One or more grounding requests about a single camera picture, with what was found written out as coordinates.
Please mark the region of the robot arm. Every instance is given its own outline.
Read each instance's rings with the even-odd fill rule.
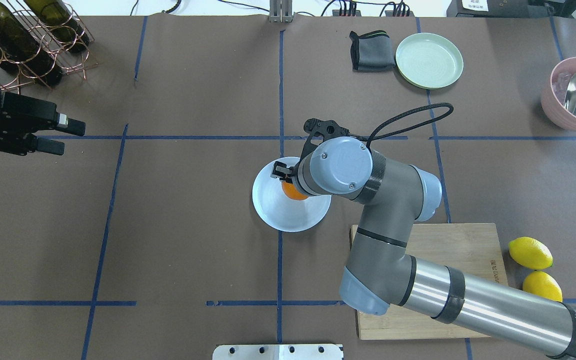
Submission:
[[[434,175],[370,151],[334,121],[309,121],[314,129],[300,162],[278,162],[273,175],[307,196],[334,194],[364,205],[343,269],[346,304],[375,315],[403,306],[550,358],[576,358],[576,307],[406,254],[413,222],[430,219],[441,202]],[[310,143],[313,134],[324,137],[322,144]]]

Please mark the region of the light green plate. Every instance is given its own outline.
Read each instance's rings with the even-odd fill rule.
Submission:
[[[422,89],[441,89],[454,83],[464,71],[464,58],[450,40],[420,32],[397,46],[397,68],[410,84]]]

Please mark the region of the light blue joint cap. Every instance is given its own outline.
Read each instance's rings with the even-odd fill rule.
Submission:
[[[373,156],[354,137],[341,136],[321,143],[310,158],[312,179],[330,194],[361,189],[373,172]]]
[[[390,303],[383,301],[362,284],[345,266],[339,287],[341,300],[355,310],[371,315],[384,315]]]
[[[442,183],[439,182],[437,176],[432,173],[421,170],[420,168],[410,165],[416,170],[421,179],[421,186],[423,187],[423,206],[421,207],[421,214],[414,219],[415,221],[427,221],[435,214],[435,210],[442,202]]]

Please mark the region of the white bracket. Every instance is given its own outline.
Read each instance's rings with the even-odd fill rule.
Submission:
[[[340,344],[221,345],[212,360],[344,360]]]
[[[292,23],[293,0],[270,0],[270,14],[268,19],[271,23]]]

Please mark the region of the lemon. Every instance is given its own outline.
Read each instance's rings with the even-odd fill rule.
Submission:
[[[543,271],[533,271],[523,281],[523,291],[554,301],[563,301],[562,288],[555,279]]]
[[[553,255],[546,245],[532,237],[517,237],[508,243],[510,257],[528,269],[542,270],[553,266]]]

